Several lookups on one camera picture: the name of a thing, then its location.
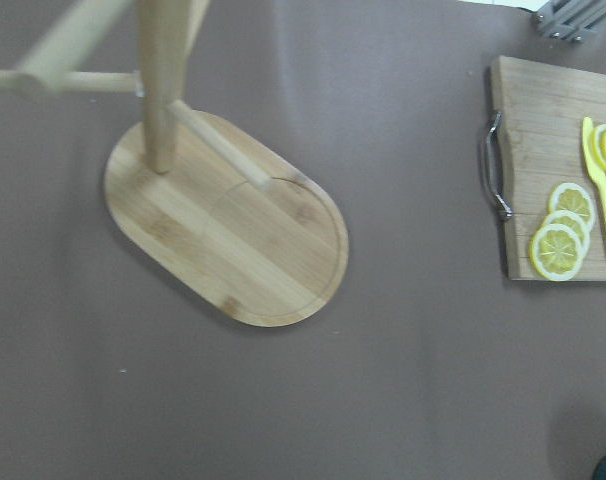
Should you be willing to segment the wooden cup storage rack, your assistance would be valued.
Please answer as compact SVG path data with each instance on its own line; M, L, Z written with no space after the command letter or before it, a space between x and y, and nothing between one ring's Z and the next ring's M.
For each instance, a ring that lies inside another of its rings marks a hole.
M112 150L104 193L120 230L227 316L287 326L322 309L341 284L348 232L313 180L229 121L188 106L186 67L204 1L138 1L139 69L81 65L128 9L78 1L11 70L0 91L134 92L142 121Z

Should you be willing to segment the lemon slice lower stack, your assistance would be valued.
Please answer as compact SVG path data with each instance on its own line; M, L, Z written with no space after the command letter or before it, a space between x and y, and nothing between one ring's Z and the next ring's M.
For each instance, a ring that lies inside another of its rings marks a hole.
M564 225L570 228L579 238L584 253L589 250L591 242L591 230L585 221L570 210L555 210L549 213L542 222L547 225Z

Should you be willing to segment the lemon slice near knife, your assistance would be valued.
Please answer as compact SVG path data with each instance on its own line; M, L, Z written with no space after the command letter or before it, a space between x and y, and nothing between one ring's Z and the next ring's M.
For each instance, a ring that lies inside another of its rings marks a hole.
M582 243L574 230L563 224L541 226L529 247L530 262L544 279L564 282L573 279L582 267Z

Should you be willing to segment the wooden cutting board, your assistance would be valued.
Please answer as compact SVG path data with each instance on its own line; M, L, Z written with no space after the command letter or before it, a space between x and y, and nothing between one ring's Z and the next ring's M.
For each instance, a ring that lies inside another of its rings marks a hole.
M494 126L486 140L487 165L502 179L492 182L502 200L508 276L538 280L530 241L548 213L553 189L581 185L596 204L591 242L577 281L606 281L606 234L598 191L588 177L581 124L590 117L606 124L606 74L553 66L507 56L490 66Z

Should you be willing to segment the lemon slice middle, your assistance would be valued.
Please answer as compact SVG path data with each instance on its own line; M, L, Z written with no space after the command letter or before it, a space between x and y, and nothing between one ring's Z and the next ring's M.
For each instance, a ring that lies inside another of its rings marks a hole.
M548 199L550 213L567 210L576 214L591 231L596 221L596 208L588 192L579 184L564 182L557 185Z

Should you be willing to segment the aluminium frame post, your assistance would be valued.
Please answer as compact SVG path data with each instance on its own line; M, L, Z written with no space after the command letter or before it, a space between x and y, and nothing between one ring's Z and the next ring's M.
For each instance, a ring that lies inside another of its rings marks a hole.
M606 0L547 1L532 13L532 23L543 38L582 43L606 25Z

